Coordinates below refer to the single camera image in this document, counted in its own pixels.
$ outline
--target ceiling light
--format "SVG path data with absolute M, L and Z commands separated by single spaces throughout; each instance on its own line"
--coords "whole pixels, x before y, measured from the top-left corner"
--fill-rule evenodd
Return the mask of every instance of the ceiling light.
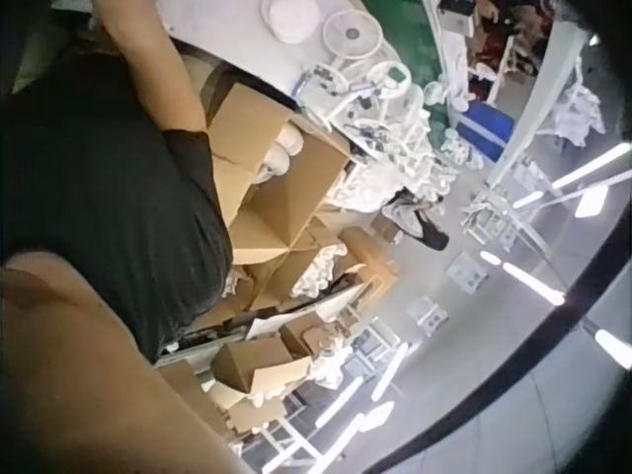
M 532 202 L 536 202 L 538 199 L 542 198 L 544 193 L 542 191 L 536 191 L 535 193 L 531 193 L 529 196 L 523 197 L 522 199 L 517 200 L 513 203 L 514 209 L 520 209 L 521 207 L 525 207 L 527 204 L 531 204 Z
M 500 265 L 503 262 L 501 259 L 496 257 L 494 254 L 490 254 L 489 252 L 485 252 L 484 250 L 481 251 L 481 259 L 483 259 L 488 264 L 492 264 L 495 267 L 497 267 L 498 265 Z
M 386 387 L 388 387 L 388 384 L 391 383 L 391 380 L 393 380 L 395 372 L 397 372 L 397 369 L 399 368 L 407 353 L 408 344 L 404 343 L 399 348 L 397 348 L 397 352 L 391 359 L 388 367 L 386 367 L 386 370 L 384 370 L 382 378 L 379 379 L 379 382 L 377 382 L 377 386 L 373 390 L 373 393 L 371 393 L 371 400 L 377 402 L 380 398 L 382 398 L 382 395 L 384 395 L 384 392 L 386 391 Z
M 336 401 L 332 403 L 320 417 L 318 417 L 318 420 L 316 420 L 315 423 L 316 428 L 323 428 L 327 425 L 327 423 L 334 418 L 334 415 L 336 415 L 339 410 L 343 408 L 347 402 L 349 402 L 363 382 L 364 379 L 362 377 L 357 377 L 345 390 L 343 390 L 343 393 L 340 394 Z
M 632 346 L 599 329 L 594 339 L 626 370 L 632 369 Z
M 366 415 L 366 418 L 364 419 L 364 423 L 362 423 L 362 426 L 360 427 L 359 430 L 362 433 L 366 433 L 366 432 L 370 432 L 371 430 L 381 427 L 382 425 L 386 423 L 386 420 L 388 420 L 388 417 L 390 417 L 391 412 L 393 411 L 394 407 L 395 407 L 395 402 L 391 401 L 391 402 L 386 402 L 377 408 L 374 408 L 373 410 L 368 412 L 368 415 Z
M 535 276 L 531 276 L 527 272 L 519 269 L 518 267 L 512 264 L 503 264 L 503 270 L 510 274 L 512 277 L 520 280 L 524 284 L 526 284 L 533 291 L 538 293 L 540 296 L 547 299 L 551 304 L 555 306 L 560 306 L 564 304 L 564 294 L 556 289 L 553 289 L 542 281 L 537 279 Z
M 580 200 L 575 211 L 575 217 L 583 219 L 585 217 L 593 217 L 598 215 L 603 209 L 605 203 L 605 197 L 608 194 L 608 186 L 595 186 L 587 190 Z
M 296 451 L 300 449 L 300 442 L 295 441 L 293 444 L 289 446 L 284 452 L 280 452 L 277 456 L 270 460 L 268 464 L 266 464 L 261 472 L 263 474 L 270 474 L 279 466 L 281 466 L 287 459 L 289 459 Z
M 343 449 L 347 447 L 347 444 L 352 440 L 352 438 L 359 431 L 359 428 L 364 423 L 364 415 L 360 413 L 359 415 L 355 415 L 355 418 L 352 422 L 345 428 L 340 437 L 336 440 L 334 445 L 327 451 L 320 460 L 314 464 L 314 466 L 308 471 L 308 474 L 321 474 L 325 472 L 325 469 L 329 467 L 329 465 L 334 462 L 334 459 L 338 457 L 338 455 L 343 452 Z
M 565 186 L 574 183 L 576 180 L 583 178 L 586 175 L 598 170 L 599 168 L 604 167 L 608 163 L 616 160 L 619 156 L 626 154 L 632 150 L 632 145 L 630 143 L 619 143 L 614 148 L 606 151 L 601 156 L 593 159 L 590 163 L 587 163 L 581 168 L 578 168 L 572 173 L 569 173 L 566 176 L 563 176 L 559 180 L 553 183 L 553 188 L 559 190 L 564 188 Z

